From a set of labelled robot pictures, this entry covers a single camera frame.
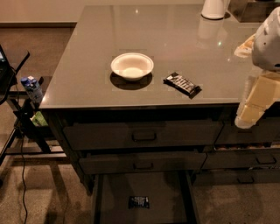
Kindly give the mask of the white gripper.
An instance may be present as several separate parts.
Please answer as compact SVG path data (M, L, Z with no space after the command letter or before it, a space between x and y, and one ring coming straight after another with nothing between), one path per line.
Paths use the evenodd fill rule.
M234 55L247 58L251 55L255 34L234 50ZM246 104L240 104L234 124L240 129L250 129L263 116L264 111L280 99L280 73L263 71L256 79Z

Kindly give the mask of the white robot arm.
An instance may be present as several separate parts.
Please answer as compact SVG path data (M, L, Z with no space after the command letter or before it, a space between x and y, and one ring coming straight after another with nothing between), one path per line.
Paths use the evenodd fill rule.
M280 99L280 7L276 7L256 33L235 49L234 55L250 56L253 65L262 69L258 76L247 78L234 120L238 128L250 129Z

